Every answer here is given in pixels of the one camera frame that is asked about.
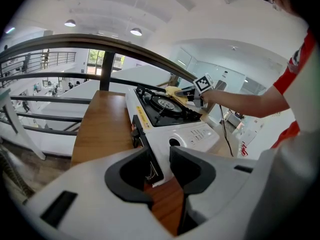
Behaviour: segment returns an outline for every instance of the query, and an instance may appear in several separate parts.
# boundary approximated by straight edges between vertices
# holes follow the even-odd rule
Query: red shirt
[[[310,29],[304,39],[303,45],[297,50],[288,63],[284,74],[273,84],[273,86],[283,95],[291,83],[295,80],[296,76],[303,69],[304,65],[308,61],[313,49],[316,46],[316,39],[311,33]],[[300,132],[297,121],[294,121],[288,129],[283,131],[272,148],[276,148],[281,141],[295,137]]]

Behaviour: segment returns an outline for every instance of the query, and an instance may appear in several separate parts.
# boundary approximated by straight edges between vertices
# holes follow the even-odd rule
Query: metal railing
[[[24,57],[26,55],[21,55],[22,53],[29,53],[32,51],[42,50],[42,49],[53,49],[53,48],[84,48],[84,49],[96,49],[105,51],[101,75],[86,74],[86,73],[73,73],[73,72],[37,72],[37,73],[27,73],[27,74],[15,74],[2,76],[0,82],[6,83],[8,81],[14,81],[25,78],[45,78],[45,77],[62,77],[62,78],[77,78],[77,79],[87,79],[87,80],[100,80],[100,90],[108,91],[110,83],[117,83],[129,86],[141,85],[145,88],[155,90],[158,92],[165,92],[165,89],[158,86],[149,85],[146,83],[113,78],[111,77],[111,72],[114,64],[114,59],[116,54],[122,54],[124,56],[129,56],[131,58],[143,61],[145,63],[156,66],[167,72],[170,72],[182,79],[187,80],[192,83],[196,77],[184,70],[179,65],[174,62],[150,51],[140,46],[124,42],[121,40],[116,40],[109,37],[102,37],[89,34],[59,34],[51,35],[45,37],[35,38],[29,41],[19,43],[15,46],[8,48],[7,50],[0,53],[0,61],[11,60],[13,56]],[[82,98],[65,98],[65,97],[48,97],[48,96],[11,96],[12,100],[19,101],[45,101],[45,102],[56,102],[56,103],[71,103],[71,104],[89,104],[90,99]],[[79,123],[82,118],[79,117],[66,117],[66,116],[53,116],[53,115],[40,115],[35,113],[17,113],[20,116],[28,116],[30,118],[44,119],[44,120],[54,120],[54,121],[64,121],[64,122],[75,122]],[[8,121],[1,120],[1,122],[10,124]],[[58,135],[77,135],[75,131],[65,131],[65,130],[52,130],[36,128],[24,125],[27,130],[38,131],[49,134]]]
[[[34,52],[0,61],[0,77],[9,77],[47,69],[50,66],[75,62],[76,52],[47,51]],[[12,84],[13,80],[2,82],[2,87]]]

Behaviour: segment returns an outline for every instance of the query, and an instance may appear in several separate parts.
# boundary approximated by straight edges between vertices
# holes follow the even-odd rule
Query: white gas stove
[[[170,146],[206,152],[219,135],[194,112],[165,92],[143,87],[129,88],[125,102],[132,122],[133,146],[149,147],[150,174],[147,181],[156,187],[174,176],[170,170]]]

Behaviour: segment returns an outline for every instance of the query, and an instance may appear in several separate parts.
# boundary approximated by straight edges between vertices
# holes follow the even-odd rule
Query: fluorescent light
[[[133,28],[130,32],[135,36],[139,36],[139,37],[142,36],[142,31],[138,27]]]
[[[179,60],[179,59],[178,59],[178,62],[180,62],[182,65],[185,65],[185,66],[186,66],[186,64],[184,64],[184,63],[183,63],[181,60]]]
[[[16,28],[15,27],[12,27],[12,28],[10,28],[9,30],[7,30],[5,33],[6,34],[9,34],[11,31],[14,31]]]
[[[67,27],[75,27],[76,26],[76,22],[73,19],[69,19],[64,23],[65,26]]]

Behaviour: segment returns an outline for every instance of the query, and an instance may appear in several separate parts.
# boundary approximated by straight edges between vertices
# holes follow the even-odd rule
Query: wooden table
[[[125,95],[98,90],[81,122],[71,165],[132,148],[131,122]],[[153,215],[172,235],[176,236],[183,205],[183,190],[177,180],[173,178],[155,188],[147,186],[145,192],[150,194],[154,201]]]

